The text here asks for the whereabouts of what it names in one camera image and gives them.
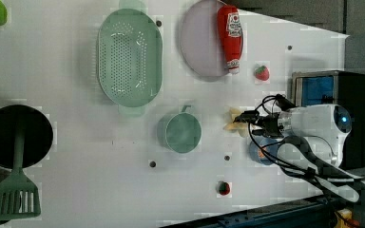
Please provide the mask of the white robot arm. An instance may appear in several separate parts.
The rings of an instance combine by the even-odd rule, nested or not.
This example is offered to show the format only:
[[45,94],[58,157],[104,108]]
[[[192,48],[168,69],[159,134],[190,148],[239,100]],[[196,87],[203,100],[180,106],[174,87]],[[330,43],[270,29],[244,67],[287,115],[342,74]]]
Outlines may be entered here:
[[349,112],[338,104],[285,104],[279,108],[266,116],[246,110],[237,113],[233,122],[245,124],[250,138],[272,139],[275,153],[268,151],[269,144],[254,145],[287,176],[307,181],[325,196],[339,197],[365,215],[365,177],[340,168],[345,141],[352,131]]

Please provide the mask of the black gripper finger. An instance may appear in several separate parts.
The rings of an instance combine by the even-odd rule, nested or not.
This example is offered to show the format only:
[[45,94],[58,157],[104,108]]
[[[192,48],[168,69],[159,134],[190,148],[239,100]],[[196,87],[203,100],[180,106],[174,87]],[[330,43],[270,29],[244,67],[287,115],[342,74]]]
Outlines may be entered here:
[[235,123],[254,123],[257,120],[256,110],[246,110],[234,119]]

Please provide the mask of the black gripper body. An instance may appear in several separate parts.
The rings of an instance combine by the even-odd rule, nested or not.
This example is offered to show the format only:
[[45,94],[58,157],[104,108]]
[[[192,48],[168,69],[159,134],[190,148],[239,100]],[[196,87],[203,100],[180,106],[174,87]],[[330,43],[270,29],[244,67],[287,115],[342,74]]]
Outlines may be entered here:
[[282,134],[279,129],[278,118],[278,113],[272,113],[267,116],[257,115],[250,121],[250,124],[258,127],[258,129],[253,129],[252,133],[256,136],[262,136],[266,138],[281,138]]

